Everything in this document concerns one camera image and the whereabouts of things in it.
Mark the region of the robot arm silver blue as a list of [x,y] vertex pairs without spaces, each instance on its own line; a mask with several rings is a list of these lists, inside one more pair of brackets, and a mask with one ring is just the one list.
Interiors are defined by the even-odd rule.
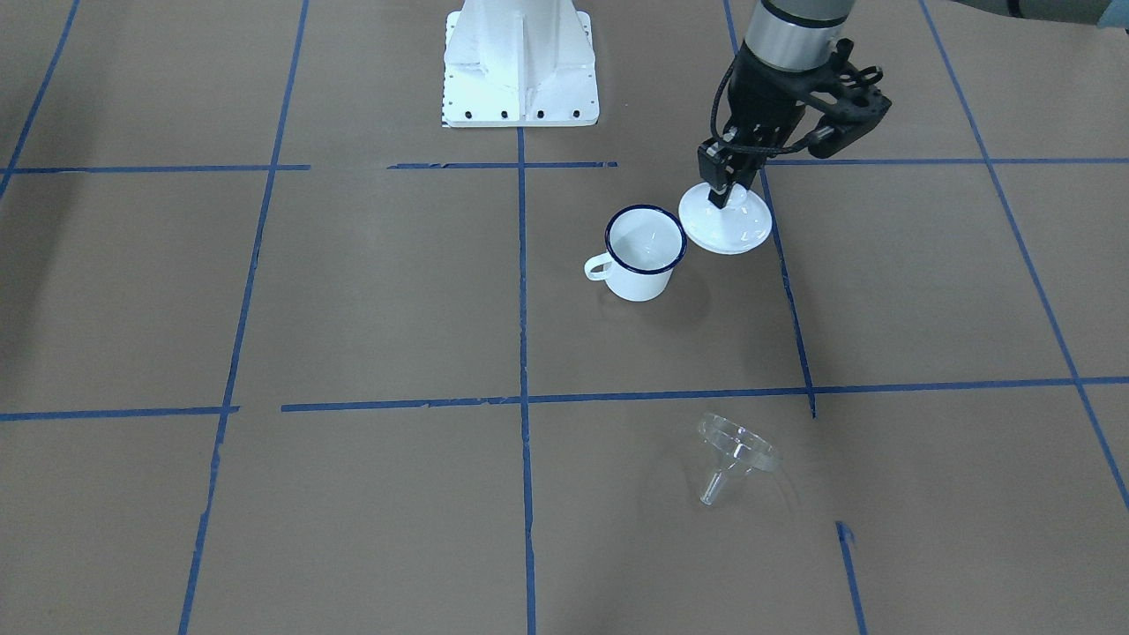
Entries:
[[835,145],[863,121],[870,88],[840,34],[851,1],[759,1],[714,93],[709,136],[698,150],[707,201],[723,209],[767,160]]

